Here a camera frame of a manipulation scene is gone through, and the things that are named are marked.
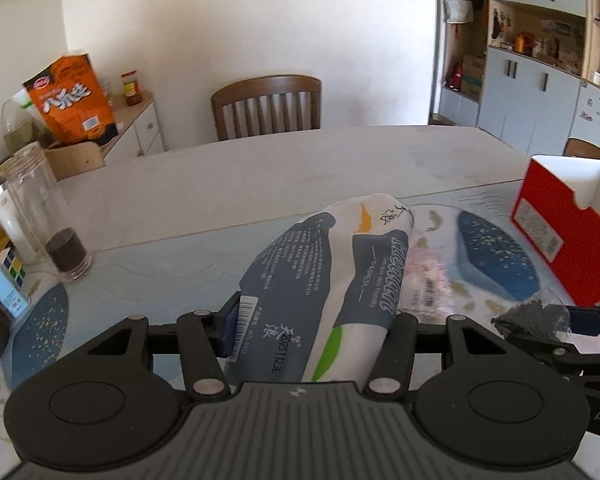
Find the dark clear plastic bag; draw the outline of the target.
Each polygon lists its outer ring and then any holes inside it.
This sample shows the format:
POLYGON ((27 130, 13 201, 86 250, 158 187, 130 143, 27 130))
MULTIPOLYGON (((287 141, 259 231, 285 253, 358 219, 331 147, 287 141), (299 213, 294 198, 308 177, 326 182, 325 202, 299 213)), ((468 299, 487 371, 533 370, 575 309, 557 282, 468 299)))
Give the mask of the dark clear plastic bag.
POLYGON ((571 333, 568 308, 547 287, 492 318, 491 324, 504 338, 517 336, 562 342, 571 333))

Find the white blue tissue pack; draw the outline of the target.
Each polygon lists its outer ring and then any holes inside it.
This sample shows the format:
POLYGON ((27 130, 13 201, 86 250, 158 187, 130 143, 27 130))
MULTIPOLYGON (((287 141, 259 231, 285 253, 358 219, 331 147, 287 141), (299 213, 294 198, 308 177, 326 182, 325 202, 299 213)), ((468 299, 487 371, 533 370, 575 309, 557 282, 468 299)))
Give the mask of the white blue tissue pack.
POLYGON ((280 234, 242 293, 230 384, 363 385, 396 318, 414 214, 372 194, 340 200, 280 234))

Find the clear purple snack bag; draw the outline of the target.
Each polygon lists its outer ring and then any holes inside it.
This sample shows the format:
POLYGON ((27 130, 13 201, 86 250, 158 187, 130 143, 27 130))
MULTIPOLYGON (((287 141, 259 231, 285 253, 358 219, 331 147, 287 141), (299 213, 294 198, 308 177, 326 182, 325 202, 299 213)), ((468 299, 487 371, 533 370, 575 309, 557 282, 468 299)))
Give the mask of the clear purple snack bag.
POLYGON ((405 261, 399 311, 422 323, 443 324, 453 314, 454 292, 441 256, 425 237, 411 244, 405 261))

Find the red cardboard box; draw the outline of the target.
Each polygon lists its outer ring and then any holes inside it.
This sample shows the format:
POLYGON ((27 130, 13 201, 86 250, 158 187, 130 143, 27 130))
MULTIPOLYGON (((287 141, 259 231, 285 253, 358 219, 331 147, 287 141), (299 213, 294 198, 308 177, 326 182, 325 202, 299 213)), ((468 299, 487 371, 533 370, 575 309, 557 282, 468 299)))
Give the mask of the red cardboard box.
POLYGON ((600 304, 600 159, 532 157, 512 220, 578 307, 600 304))

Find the white side cabinet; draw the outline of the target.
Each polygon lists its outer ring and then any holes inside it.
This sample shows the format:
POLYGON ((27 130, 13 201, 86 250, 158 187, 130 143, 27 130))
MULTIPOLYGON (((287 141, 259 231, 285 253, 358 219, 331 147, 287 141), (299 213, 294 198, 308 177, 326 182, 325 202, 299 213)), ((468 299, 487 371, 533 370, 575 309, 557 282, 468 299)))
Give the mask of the white side cabinet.
POLYGON ((154 96, 150 91, 142 96, 142 102, 133 106, 126 105, 122 94, 112 98, 118 135, 100 149, 106 166, 164 152, 154 96))

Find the light blue small box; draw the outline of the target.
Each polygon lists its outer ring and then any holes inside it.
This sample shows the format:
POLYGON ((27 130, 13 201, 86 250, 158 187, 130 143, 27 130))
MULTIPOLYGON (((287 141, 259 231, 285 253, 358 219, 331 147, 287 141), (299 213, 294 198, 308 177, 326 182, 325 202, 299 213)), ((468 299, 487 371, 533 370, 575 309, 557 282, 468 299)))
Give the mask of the light blue small box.
POLYGON ((29 307, 17 281, 0 265, 0 304, 12 317, 19 318, 29 307))

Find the rubiks cube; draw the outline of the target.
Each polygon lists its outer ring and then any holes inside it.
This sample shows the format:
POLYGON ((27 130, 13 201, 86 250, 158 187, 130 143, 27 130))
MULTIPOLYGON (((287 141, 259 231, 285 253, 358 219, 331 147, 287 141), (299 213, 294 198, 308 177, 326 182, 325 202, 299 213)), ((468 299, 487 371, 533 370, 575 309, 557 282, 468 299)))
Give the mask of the rubiks cube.
POLYGON ((9 278, 17 287, 23 285, 26 270, 12 246, 7 246, 0 252, 0 273, 9 278))

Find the light wooden box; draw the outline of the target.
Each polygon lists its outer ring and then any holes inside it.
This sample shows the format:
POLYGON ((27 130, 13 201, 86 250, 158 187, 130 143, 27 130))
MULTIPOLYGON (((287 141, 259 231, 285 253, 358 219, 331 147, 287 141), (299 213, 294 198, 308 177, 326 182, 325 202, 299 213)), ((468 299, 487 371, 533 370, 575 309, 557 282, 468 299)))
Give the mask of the light wooden box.
POLYGON ((102 151, 94 142, 83 142, 64 146, 63 148, 51 148, 45 150, 44 153, 58 181, 106 166, 102 151))

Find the brown wooden chair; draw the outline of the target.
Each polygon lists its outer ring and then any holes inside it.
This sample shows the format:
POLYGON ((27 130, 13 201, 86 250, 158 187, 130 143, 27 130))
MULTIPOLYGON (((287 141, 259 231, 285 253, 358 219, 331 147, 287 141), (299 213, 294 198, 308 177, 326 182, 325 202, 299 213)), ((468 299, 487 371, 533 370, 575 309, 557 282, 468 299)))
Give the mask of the brown wooden chair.
POLYGON ((229 84, 211 97, 219 141, 321 128, 322 82, 272 75, 229 84))

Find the red lidded jar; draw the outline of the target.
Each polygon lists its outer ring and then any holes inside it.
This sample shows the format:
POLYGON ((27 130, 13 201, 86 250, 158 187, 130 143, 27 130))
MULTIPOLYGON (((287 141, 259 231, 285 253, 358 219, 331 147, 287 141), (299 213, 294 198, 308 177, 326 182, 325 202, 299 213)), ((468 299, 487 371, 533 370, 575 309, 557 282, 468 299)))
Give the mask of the red lidded jar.
POLYGON ((137 71, 130 70, 121 75, 123 94, 127 106, 134 106, 143 101, 142 90, 137 79, 137 71))

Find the white thermos bottle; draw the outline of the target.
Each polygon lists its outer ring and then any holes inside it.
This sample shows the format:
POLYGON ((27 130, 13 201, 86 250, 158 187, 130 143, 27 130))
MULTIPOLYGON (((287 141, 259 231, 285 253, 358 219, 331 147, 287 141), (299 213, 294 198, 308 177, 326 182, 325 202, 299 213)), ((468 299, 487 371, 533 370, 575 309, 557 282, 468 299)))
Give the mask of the white thermos bottle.
POLYGON ((24 222, 14 196, 9 191, 7 178, 0 174, 0 226, 15 247, 19 259, 30 266, 40 258, 38 245, 24 222))

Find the orange snack bag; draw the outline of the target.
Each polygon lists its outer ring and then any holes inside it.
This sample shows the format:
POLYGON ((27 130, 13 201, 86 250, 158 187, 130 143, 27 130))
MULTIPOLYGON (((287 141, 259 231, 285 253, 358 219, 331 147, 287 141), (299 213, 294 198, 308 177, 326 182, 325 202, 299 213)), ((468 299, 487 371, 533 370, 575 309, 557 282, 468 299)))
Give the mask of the orange snack bag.
POLYGON ((23 87, 61 145, 103 146, 118 134, 114 113, 87 54, 61 56, 23 87))

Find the hanging tote bag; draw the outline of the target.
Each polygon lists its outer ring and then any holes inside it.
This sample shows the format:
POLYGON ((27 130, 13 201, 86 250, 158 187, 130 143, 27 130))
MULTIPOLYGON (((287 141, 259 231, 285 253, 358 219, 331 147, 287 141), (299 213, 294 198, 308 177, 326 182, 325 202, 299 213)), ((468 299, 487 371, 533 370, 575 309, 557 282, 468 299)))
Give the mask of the hanging tote bag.
POLYGON ((474 6, 469 0, 444 0, 445 21, 450 25, 465 25, 474 21, 474 6))

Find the grey wall cabinet unit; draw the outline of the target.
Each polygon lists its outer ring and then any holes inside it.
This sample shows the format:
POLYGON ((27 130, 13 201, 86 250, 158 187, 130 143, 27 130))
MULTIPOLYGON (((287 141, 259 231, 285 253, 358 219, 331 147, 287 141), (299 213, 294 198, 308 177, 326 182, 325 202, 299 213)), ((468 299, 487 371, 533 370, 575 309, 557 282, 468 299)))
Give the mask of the grey wall cabinet unit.
POLYGON ((439 0, 430 117, 477 127, 526 155, 600 148, 600 0, 469 0, 450 25, 439 0))

